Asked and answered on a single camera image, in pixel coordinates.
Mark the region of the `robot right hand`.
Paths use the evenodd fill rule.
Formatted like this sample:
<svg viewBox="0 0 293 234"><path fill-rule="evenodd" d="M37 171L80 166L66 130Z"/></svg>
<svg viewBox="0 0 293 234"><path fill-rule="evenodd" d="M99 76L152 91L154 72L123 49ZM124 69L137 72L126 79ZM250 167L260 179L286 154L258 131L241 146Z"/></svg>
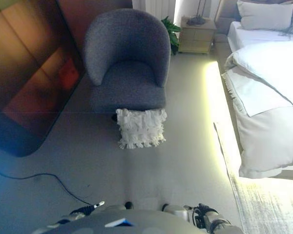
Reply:
<svg viewBox="0 0 293 234"><path fill-rule="evenodd" d="M198 206L193 208L192 211L192 221L193 224L199 228L199 229L205 229L206 225L205 225L205 221L204 221L204 215L207 212L216 212L218 213L215 209L210 208L207 205L204 205L202 203L199 203Z"/></svg>

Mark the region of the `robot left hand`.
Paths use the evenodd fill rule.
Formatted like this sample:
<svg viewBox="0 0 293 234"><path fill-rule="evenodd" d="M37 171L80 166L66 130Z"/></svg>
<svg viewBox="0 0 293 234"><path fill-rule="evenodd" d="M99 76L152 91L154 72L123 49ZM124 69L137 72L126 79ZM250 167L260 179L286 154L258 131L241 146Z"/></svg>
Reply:
<svg viewBox="0 0 293 234"><path fill-rule="evenodd" d="M81 208L78 208L76 210L73 210L70 214L83 214L85 216L88 216L90 215L94 210L96 210L97 208L103 206L105 204L105 201L100 201L99 203L97 204L94 204L94 205L89 205L89 206L84 206L84 207L81 207Z"/></svg>

